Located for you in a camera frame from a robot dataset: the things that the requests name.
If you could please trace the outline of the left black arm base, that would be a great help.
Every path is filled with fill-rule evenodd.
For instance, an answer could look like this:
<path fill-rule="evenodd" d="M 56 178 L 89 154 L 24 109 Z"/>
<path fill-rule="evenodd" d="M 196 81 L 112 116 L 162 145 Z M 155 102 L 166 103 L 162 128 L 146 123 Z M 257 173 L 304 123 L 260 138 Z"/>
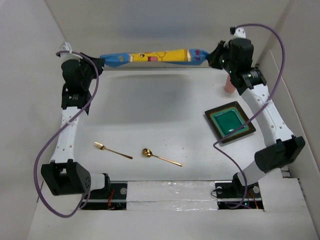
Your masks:
<path fill-rule="evenodd" d="M 127 181 L 112 181 L 110 192 L 93 190 L 81 203 L 81 210 L 122 211 L 127 209 Z"/>

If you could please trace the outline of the blue yellow printed cloth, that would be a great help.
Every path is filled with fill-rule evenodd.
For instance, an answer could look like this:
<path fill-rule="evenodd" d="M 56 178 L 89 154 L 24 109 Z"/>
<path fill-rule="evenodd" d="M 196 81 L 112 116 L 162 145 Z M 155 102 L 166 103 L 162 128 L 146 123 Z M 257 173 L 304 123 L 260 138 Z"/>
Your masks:
<path fill-rule="evenodd" d="M 129 63 L 169 63 L 176 65 L 199 66 L 207 60 L 209 53 L 197 48 L 183 48 L 175 50 L 138 52 L 138 53 L 111 53 L 101 55 L 104 64 L 111 68 L 117 68 Z"/>

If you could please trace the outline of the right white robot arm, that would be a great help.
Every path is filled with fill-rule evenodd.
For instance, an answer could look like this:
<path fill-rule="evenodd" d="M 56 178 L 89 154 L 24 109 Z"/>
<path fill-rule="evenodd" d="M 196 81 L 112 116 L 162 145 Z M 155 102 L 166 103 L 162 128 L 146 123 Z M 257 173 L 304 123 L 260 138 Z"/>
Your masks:
<path fill-rule="evenodd" d="M 270 96 L 267 81 L 257 67 L 252 67 L 254 46 L 249 39 L 236 37 L 220 41 L 207 55 L 211 68 L 225 70 L 238 94 L 250 107 L 264 138 L 265 148 L 254 154 L 254 160 L 222 186 L 223 194 L 243 197 L 269 172 L 293 163 L 306 142 L 287 127 Z"/>

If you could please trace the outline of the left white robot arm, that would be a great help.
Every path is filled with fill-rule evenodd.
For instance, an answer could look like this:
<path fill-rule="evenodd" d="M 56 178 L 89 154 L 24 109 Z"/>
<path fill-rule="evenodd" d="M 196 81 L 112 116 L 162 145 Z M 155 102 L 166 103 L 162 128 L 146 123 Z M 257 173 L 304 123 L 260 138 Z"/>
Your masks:
<path fill-rule="evenodd" d="M 105 62 L 84 55 L 80 60 L 68 59 L 61 65 L 65 81 L 62 88 L 62 131 L 48 164 L 41 166 L 41 175 L 54 196 L 87 194 L 94 191 L 100 198 L 111 194 L 111 181 L 106 173 L 90 173 L 76 161 L 76 141 L 89 115 L 93 94 L 90 85 L 100 76 Z"/>

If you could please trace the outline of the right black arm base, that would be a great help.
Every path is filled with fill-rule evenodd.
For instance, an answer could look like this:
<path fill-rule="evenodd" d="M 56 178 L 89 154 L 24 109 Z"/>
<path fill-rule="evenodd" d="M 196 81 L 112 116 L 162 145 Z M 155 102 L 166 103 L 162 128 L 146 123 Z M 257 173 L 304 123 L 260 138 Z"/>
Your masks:
<path fill-rule="evenodd" d="M 211 191 L 211 196 L 216 199 L 219 210 L 264 209 L 258 182 L 247 187 L 244 199 L 245 187 L 238 180 L 215 181 L 214 187 L 215 189 Z"/>

